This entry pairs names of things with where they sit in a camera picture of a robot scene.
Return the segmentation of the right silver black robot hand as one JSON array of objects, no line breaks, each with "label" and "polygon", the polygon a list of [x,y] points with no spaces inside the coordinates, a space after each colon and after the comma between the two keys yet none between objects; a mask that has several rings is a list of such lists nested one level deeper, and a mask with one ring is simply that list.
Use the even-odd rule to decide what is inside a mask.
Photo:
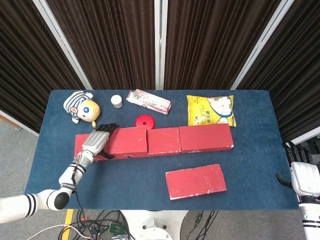
[{"label": "right silver black robot hand", "polygon": [[291,180],[285,180],[276,173],[277,181],[293,190],[300,202],[318,202],[320,200],[320,167],[315,164],[310,151],[291,141],[282,145],[288,161]]}]

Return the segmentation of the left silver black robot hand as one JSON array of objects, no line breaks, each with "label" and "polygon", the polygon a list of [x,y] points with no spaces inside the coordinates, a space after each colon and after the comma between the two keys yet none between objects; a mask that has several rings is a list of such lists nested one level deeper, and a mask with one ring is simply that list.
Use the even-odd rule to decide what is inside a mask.
[{"label": "left silver black robot hand", "polygon": [[114,159],[112,154],[104,150],[110,136],[119,127],[116,123],[100,124],[82,144],[82,153],[89,153],[93,157],[101,155],[107,160]]}]

